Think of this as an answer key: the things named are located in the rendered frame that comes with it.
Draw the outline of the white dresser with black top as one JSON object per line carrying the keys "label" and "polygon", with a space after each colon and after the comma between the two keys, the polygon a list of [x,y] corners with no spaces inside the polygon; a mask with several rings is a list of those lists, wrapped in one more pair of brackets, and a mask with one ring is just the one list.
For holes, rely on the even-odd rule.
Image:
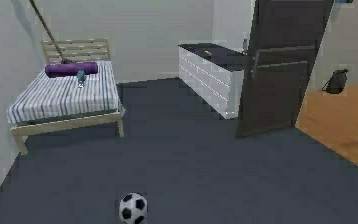
{"label": "white dresser with black top", "polygon": [[214,43],[179,44],[178,52],[179,78],[224,119],[237,118],[246,56]]}

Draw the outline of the teal bottle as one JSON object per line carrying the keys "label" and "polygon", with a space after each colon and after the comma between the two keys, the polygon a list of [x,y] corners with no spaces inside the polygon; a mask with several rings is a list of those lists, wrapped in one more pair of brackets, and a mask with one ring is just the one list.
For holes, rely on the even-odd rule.
{"label": "teal bottle", "polygon": [[85,72],[83,70],[79,70],[77,72],[77,79],[78,79],[78,87],[83,88],[84,87],[84,82],[86,80],[86,75],[85,75]]}

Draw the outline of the black and white soccer ball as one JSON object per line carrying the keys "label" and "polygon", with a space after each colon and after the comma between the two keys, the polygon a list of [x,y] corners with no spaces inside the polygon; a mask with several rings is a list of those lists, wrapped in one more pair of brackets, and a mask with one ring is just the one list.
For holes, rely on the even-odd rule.
{"label": "black and white soccer ball", "polygon": [[147,200],[139,193],[129,193],[119,203],[119,218],[123,224],[146,224]]}

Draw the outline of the dark brown room door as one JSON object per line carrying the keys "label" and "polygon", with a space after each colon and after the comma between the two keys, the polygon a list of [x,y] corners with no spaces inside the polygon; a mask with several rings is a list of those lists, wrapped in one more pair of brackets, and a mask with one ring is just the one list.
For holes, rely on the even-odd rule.
{"label": "dark brown room door", "polygon": [[[236,136],[293,128],[334,0],[256,0]],[[259,51],[254,80],[252,57]]]}

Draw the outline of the purple pillow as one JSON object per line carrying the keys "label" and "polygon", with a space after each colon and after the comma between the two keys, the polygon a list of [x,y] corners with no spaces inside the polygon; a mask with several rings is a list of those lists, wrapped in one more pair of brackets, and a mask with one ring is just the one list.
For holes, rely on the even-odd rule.
{"label": "purple pillow", "polygon": [[96,62],[50,64],[44,68],[44,71],[49,78],[76,76],[79,71],[90,75],[98,73],[98,64]]}

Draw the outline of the wooden bed with striped sheet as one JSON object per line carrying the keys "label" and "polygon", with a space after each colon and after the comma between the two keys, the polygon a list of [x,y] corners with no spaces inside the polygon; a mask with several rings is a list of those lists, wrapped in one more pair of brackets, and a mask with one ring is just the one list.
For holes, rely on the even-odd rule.
{"label": "wooden bed with striped sheet", "polygon": [[[7,109],[10,132],[21,154],[28,153],[25,138],[99,124],[113,123],[124,135],[123,107],[116,86],[106,38],[56,41],[63,55],[78,62],[96,62],[97,74],[85,74],[84,87],[76,76],[49,78],[44,68]],[[51,41],[42,43],[48,65],[62,64]]]}

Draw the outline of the black backpack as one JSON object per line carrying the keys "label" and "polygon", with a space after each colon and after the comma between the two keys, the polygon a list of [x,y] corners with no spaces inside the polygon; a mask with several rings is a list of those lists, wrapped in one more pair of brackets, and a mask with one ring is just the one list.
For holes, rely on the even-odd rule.
{"label": "black backpack", "polygon": [[331,78],[322,87],[322,90],[329,94],[340,94],[345,88],[348,72],[348,69],[334,71]]}

